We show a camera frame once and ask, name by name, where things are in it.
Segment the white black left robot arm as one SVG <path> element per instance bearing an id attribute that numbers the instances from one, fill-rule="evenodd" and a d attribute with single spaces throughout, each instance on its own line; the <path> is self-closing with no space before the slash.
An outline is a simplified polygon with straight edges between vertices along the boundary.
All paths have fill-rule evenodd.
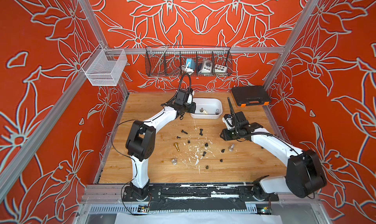
<path id="1" fill-rule="evenodd" d="M 176 119 L 183 120 L 187 112 L 195 112 L 193 96 L 192 78 L 190 74 L 184 73 L 176 93 L 161 104 L 163 109 L 159 113 L 144 121 L 131 120 L 132 126 L 125 145 L 127 154 L 116 149 L 114 137 L 110 137 L 112 148 L 132 161 L 132 180 L 128 184 L 136 199 L 143 201 L 149 196 L 148 159 L 155 149 L 156 134 L 168 123 Z"/>

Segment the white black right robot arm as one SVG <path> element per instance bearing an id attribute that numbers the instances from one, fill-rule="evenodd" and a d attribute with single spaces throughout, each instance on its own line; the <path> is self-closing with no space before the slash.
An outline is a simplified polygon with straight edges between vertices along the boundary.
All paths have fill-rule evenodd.
<path id="1" fill-rule="evenodd" d="M 287 168 L 286 175 L 260 177 L 253 181 L 251 194 L 254 199 L 263 201 L 273 193 L 290 193 L 306 198 L 327 185 L 319 156 L 313 150 L 295 147 L 270 133 L 259 123 L 249 123 L 243 112 L 230 113 L 222 121 L 226 128 L 220 137 L 225 141 L 250 141 L 258 144 L 280 160 Z"/>

